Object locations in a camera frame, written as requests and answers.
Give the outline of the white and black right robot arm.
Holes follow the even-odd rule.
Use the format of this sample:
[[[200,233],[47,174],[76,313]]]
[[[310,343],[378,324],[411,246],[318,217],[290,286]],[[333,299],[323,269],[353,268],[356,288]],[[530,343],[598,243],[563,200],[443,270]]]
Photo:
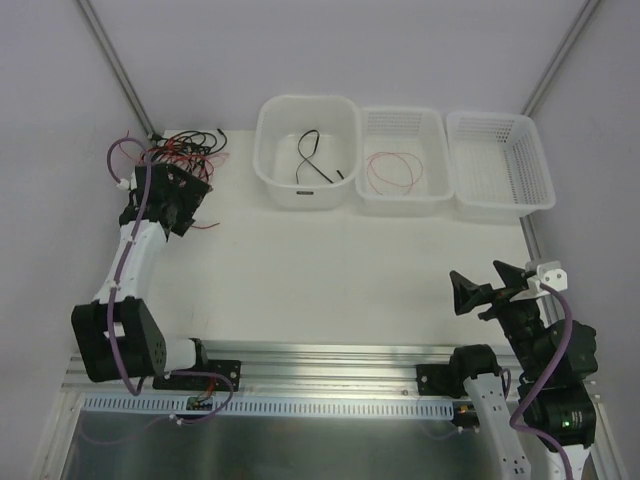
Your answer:
[[[598,369],[596,332],[575,320],[559,262],[493,266],[501,288],[450,272],[454,312],[485,306],[480,319],[498,321],[522,369],[517,407],[508,409],[509,376],[487,345],[454,349],[446,394],[471,399],[499,478],[574,479],[595,439],[596,412],[584,381]]]

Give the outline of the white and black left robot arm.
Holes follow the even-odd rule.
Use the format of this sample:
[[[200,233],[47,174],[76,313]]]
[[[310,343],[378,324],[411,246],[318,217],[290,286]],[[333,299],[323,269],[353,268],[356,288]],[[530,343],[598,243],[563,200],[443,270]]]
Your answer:
[[[91,302],[71,314],[86,373],[102,383],[175,371],[185,387],[199,389],[210,377],[202,341],[163,334],[145,297],[161,250],[171,235],[182,237],[194,224],[211,186],[172,164],[138,166],[127,186],[107,278]]]

